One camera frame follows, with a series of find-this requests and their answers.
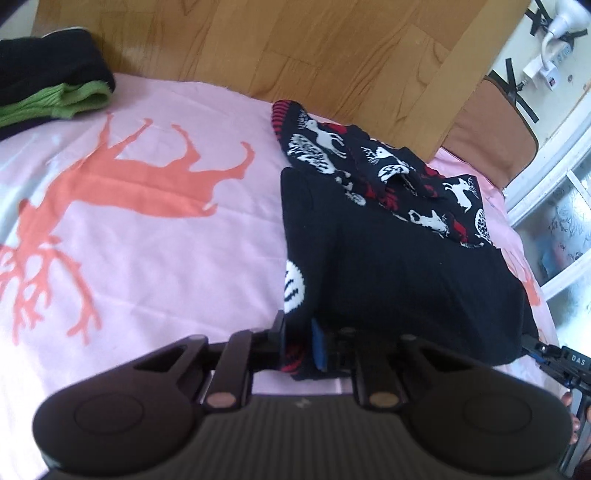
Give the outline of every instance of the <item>bed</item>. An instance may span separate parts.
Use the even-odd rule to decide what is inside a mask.
[[[44,472],[31,420],[51,393],[192,333],[218,342],[269,327],[283,307],[288,162],[271,105],[204,83],[116,79],[108,111],[0,144],[3,480]],[[502,193],[443,149],[430,166],[477,175],[492,240],[524,284],[541,338],[557,343]],[[532,359],[499,369],[562,393]],[[350,385],[261,372],[254,391]]]

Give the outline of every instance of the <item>wood grain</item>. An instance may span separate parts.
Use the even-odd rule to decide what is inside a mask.
[[[199,80],[357,123],[429,160],[528,0],[40,0],[116,72]]]

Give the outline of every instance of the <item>finger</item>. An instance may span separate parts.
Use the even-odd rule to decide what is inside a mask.
[[[573,394],[571,392],[566,392],[562,395],[560,399],[565,407],[570,407],[571,403],[573,402]]]

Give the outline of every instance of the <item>reindeer pattern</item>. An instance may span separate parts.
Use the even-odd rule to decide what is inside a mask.
[[[15,345],[19,342],[21,329],[27,326],[33,329],[43,320],[37,312],[38,302],[42,299],[45,308],[51,304],[52,289],[48,278],[53,262],[60,262],[71,275],[82,300],[78,321],[67,335],[80,335],[84,344],[88,344],[90,328],[100,330],[102,327],[92,292],[80,272],[80,262],[63,252],[59,248],[61,238],[52,234],[72,202],[79,200],[96,206],[116,206],[161,218],[208,217],[217,211],[217,205],[212,203],[215,185],[223,180],[243,179],[255,157],[250,144],[241,142],[245,156],[237,166],[228,170],[190,171],[201,156],[188,133],[181,126],[172,125],[186,145],[181,158],[165,167],[141,160],[117,159],[153,121],[144,119],[144,124],[135,133],[110,147],[112,120],[113,115],[108,113],[96,149],[62,171],[48,186],[39,206],[33,206],[27,199],[20,202],[16,230],[18,245],[0,244],[0,301],[8,284],[14,279],[18,283],[12,308],[12,341]],[[28,278],[27,263],[33,257],[41,259],[41,266]]]

